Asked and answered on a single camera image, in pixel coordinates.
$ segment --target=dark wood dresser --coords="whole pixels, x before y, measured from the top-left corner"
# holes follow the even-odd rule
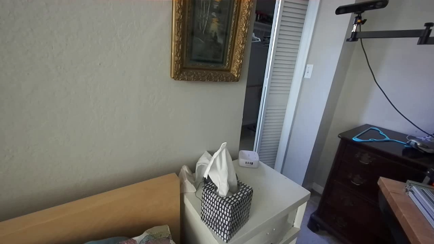
[[[343,242],[392,242],[378,207],[380,176],[405,181],[422,181],[434,156],[419,153],[397,142],[355,142],[353,137],[366,129],[363,125],[339,134],[340,144],[331,168],[320,205],[309,219],[309,229],[324,229]],[[378,127],[392,139],[407,141],[407,135]],[[367,130],[359,138],[377,138],[377,130]]]

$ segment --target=wooden headboard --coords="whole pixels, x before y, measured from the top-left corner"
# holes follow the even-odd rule
[[[171,173],[0,222],[0,240],[84,242],[169,225],[179,242],[179,209],[179,180]]]

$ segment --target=white louvered closet door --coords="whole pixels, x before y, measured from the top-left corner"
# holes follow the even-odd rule
[[[312,12],[309,1],[315,1],[313,8],[316,8],[308,16],[313,17],[313,23],[310,23],[312,19],[306,19],[308,7]],[[317,5],[319,0],[278,0],[275,3],[254,150],[259,153],[263,162],[278,171],[282,168],[286,152],[290,116],[294,114],[300,93]],[[310,23],[312,30],[305,30],[306,22]]]

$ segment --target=tissue box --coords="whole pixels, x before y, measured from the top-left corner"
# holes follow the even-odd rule
[[[239,181],[239,190],[220,196],[217,186],[206,181],[202,192],[201,219],[224,241],[228,241],[248,219],[252,187]]]

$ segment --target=painting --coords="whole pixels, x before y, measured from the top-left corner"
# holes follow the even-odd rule
[[[254,0],[173,0],[171,76],[237,81]]]

